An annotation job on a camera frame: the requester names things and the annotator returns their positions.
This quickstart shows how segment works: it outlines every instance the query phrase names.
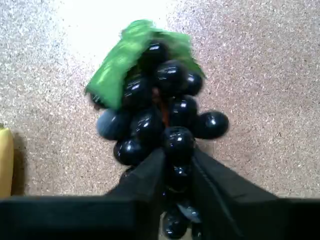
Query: bunch of grapes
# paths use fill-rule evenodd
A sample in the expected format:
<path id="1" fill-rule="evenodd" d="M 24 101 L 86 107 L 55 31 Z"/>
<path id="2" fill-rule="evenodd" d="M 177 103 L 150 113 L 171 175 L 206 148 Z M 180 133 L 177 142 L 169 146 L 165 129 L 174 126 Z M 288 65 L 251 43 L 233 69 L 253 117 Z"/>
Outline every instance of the bunch of grapes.
<path id="1" fill-rule="evenodd" d="M 201 218 L 189 189 L 195 138 L 215 139 L 229 127 L 221 112 L 198 114 L 192 96 L 202 86 L 199 74 L 171 59 L 166 44 L 153 40 L 137 66 L 127 73 L 120 110 L 107 109 L 92 95 L 97 106 L 106 108 L 97 121 L 98 133 L 117 141 L 115 159 L 130 166 L 120 182 L 155 148 L 163 148 L 167 169 L 162 230 L 169 239 L 182 238 L 190 223 L 193 239 L 201 239 Z"/>

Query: banana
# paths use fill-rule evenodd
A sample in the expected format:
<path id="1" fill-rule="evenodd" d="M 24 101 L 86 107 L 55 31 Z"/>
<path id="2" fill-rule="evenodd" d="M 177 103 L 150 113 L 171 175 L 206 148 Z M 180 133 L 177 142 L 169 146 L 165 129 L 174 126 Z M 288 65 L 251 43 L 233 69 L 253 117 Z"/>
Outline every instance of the banana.
<path id="1" fill-rule="evenodd" d="M 14 138 L 8 128 L 0 125 L 0 198 L 11 196 L 14 171 Z"/>

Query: green leaf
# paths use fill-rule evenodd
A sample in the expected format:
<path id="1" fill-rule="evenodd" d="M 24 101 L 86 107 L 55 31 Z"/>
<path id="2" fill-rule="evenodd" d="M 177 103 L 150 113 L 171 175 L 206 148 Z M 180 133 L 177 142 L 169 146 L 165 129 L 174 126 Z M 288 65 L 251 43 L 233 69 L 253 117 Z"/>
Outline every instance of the green leaf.
<path id="1" fill-rule="evenodd" d="M 189 70 L 196 72 L 203 78 L 206 77 L 196 60 L 192 57 L 190 37 L 188 35 L 169 31 L 158 31 L 156 34 L 167 43 L 173 59 L 179 60 Z"/>
<path id="2" fill-rule="evenodd" d="M 123 84 L 127 71 L 137 64 L 153 35 L 153 23 L 148 20 L 132 22 L 122 32 L 122 39 L 103 60 L 86 86 L 86 92 L 98 95 L 112 109 L 121 107 Z"/>

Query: floor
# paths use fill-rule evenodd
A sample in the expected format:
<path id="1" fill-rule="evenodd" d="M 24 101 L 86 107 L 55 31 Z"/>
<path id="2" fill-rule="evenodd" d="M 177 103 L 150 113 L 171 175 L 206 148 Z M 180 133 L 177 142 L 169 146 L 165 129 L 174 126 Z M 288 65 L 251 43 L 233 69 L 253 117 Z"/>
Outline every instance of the floor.
<path id="1" fill-rule="evenodd" d="M 0 122 L 15 134 L 14 194 L 94 195 L 124 167 L 84 88 L 136 19 L 191 35 L 201 111 L 229 117 L 200 145 L 279 196 L 320 197 L 320 1 L 0 0 Z"/>

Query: grape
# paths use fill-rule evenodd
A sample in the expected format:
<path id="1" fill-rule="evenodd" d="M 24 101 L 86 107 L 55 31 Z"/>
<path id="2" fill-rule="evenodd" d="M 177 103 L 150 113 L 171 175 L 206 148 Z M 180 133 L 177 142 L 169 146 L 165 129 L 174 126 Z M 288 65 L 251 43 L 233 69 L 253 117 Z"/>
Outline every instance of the grape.
<path id="1" fill-rule="evenodd" d="M 161 112 L 151 107 L 139 112 L 132 120 L 131 136 L 139 139 L 143 144 L 156 146 L 163 132 Z"/>
<path id="2" fill-rule="evenodd" d="M 183 201 L 178 202 L 177 207 L 179 208 L 181 213 L 191 222 L 196 224 L 201 223 L 199 212 L 194 206 L 192 206 L 190 200 L 184 199 Z"/>
<path id="3" fill-rule="evenodd" d="M 131 166 L 129 168 L 127 168 L 120 176 L 120 179 L 119 179 L 119 183 L 121 183 L 123 180 L 125 180 L 129 175 L 130 173 L 135 170 L 135 167 L 134 166 Z"/>
<path id="4" fill-rule="evenodd" d="M 197 95 L 204 84 L 202 77 L 195 72 L 189 72 L 186 82 L 187 87 L 183 93 L 191 96 Z"/>
<path id="5" fill-rule="evenodd" d="M 188 224 L 188 219 L 176 207 L 172 207 L 162 219 L 162 232 L 168 239 L 180 239 L 185 235 Z"/>
<path id="6" fill-rule="evenodd" d="M 202 240 L 202 225 L 200 223 L 192 223 L 192 230 L 191 230 L 192 240 Z"/>
<path id="7" fill-rule="evenodd" d="M 168 127 L 162 136 L 162 147 L 173 165 L 189 164 L 196 146 L 192 133 L 182 126 Z"/>
<path id="8" fill-rule="evenodd" d="M 94 105 L 96 105 L 100 109 L 107 109 L 108 107 L 101 101 L 101 98 L 93 93 L 90 93 L 90 99 Z"/>
<path id="9" fill-rule="evenodd" d="M 169 125 L 189 127 L 197 111 L 197 103 L 191 96 L 176 97 L 169 105 Z"/>
<path id="10" fill-rule="evenodd" d="M 149 149 L 136 138 L 129 138 L 116 143 L 113 155 L 123 165 L 137 166 L 149 155 Z"/>
<path id="11" fill-rule="evenodd" d="M 156 78 L 156 86 L 166 97 L 179 95 L 187 87 L 187 71 L 177 60 L 161 64 L 157 69 Z"/>
<path id="12" fill-rule="evenodd" d="M 199 139 L 215 139 L 223 136 L 229 128 L 229 120 L 219 111 L 200 114 L 194 121 L 192 133 Z"/>
<path id="13" fill-rule="evenodd" d="M 152 104 L 152 88 L 142 75 L 128 79 L 124 86 L 122 107 L 128 110 L 143 109 Z"/>
<path id="14" fill-rule="evenodd" d="M 190 185 L 191 167 L 171 166 L 167 174 L 166 186 L 176 193 L 183 193 Z"/>
<path id="15" fill-rule="evenodd" d="M 160 64 L 167 60 L 169 60 L 167 46 L 163 42 L 154 39 L 141 55 L 138 60 L 138 65 L 143 73 L 151 75 L 156 71 Z"/>
<path id="16" fill-rule="evenodd" d="M 96 122 L 99 135 L 108 140 L 122 139 L 129 130 L 131 115 L 124 110 L 107 109 Z"/>

